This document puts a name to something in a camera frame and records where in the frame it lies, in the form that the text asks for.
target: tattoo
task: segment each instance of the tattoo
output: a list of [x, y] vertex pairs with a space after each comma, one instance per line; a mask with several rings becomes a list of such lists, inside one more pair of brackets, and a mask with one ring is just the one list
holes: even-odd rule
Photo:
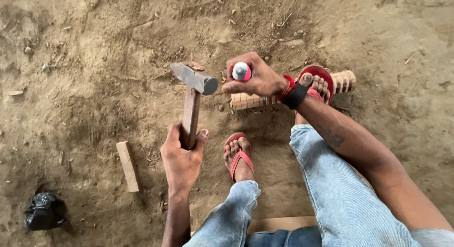
[[345, 137], [340, 136], [338, 134], [333, 135], [331, 133], [331, 129], [324, 129], [321, 125], [317, 125], [316, 130], [325, 140], [325, 142], [331, 147], [340, 147], [341, 143], [345, 141]]

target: black wrist band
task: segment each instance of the black wrist band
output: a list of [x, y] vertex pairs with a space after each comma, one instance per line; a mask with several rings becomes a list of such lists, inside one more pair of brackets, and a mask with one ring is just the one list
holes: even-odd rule
[[306, 97], [308, 90], [309, 87], [305, 87], [298, 82], [282, 103], [293, 110], [304, 101], [304, 97]]

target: dirt ground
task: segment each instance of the dirt ground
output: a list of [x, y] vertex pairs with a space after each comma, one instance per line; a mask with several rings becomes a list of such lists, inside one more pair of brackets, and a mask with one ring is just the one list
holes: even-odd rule
[[[294, 77], [306, 64], [352, 70], [357, 90], [332, 106], [388, 146], [454, 224], [452, 12], [454, 0], [1, 0], [0, 243], [159, 246], [159, 148], [182, 116], [184, 88], [168, 64], [191, 53], [220, 80], [225, 62], [248, 51]], [[262, 189], [253, 217], [313, 215], [288, 146], [293, 112], [277, 104], [231, 114], [228, 98], [219, 88], [201, 99], [210, 138], [191, 191], [192, 229], [229, 192], [223, 143], [240, 131]], [[127, 191], [115, 147], [125, 140], [141, 193]], [[65, 200], [70, 223], [26, 232], [22, 212], [42, 190]]]

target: flip-flop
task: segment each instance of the flip-flop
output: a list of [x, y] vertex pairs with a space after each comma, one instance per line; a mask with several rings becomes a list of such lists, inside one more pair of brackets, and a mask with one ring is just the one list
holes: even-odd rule
[[[331, 78], [330, 73], [321, 66], [311, 64], [311, 65], [304, 67], [303, 71], [301, 72], [300, 76], [298, 77], [298, 82], [300, 81], [301, 77], [305, 73], [310, 73], [312, 76], [318, 75], [320, 78], [323, 78], [323, 80], [328, 83], [328, 91], [330, 91], [330, 98], [328, 99], [328, 104], [330, 104], [331, 98], [333, 97], [333, 89], [334, 89], [333, 79]], [[310, 87], [309, 90], [307, 91], [307, 93], [310, 96], [314, 97], [315, 99], [317, 99], [323, 103], [323, 99], [321, 98], [320, 94], [315, 89]]]
[[[224, 144], [224, 154], [226, 152], [226, 145], [228, 143], [233, 142], [234, 140], [239, 140], [241, 137], [244, 137], [244, 139], [246, 139], [247, 142], [249, 143], [249, 153], [252, 155], [253, 152], [251, 149], [251, 142], [246, 137], [246, 135], [243, 133], [235, 133], [235, 134], [230, 135], [230, 137], [227, 139], [226, 143]], [[235, 175], [235, 169], [236, 169], [236, 166], [238, 165], [238, 161], [240, 161], [240, 158], [244, 159], [244, 161], [251, 168], [251, 170], [254, 174], [254, 165], [253, 165], [251, 159], [246, 155], [246, 153], [244, 151], [241, 150], [241, 147], [240, 147], [240, 151], [235, 155], [235, 157], [233, 157], [233, 161], [230, 166], [230, 176], [234, 183], [236, 183], [236, 181], [233, 176]]]

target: light blue jeans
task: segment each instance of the light blue jeans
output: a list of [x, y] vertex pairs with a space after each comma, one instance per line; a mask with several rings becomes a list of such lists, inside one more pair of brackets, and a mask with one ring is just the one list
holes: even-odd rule
[[290, 136], [318, 227], [246, 236], [260, 189], [255, 181], [234, 184], [186, 247], [419, 246], [374, 191], [308, 124]]

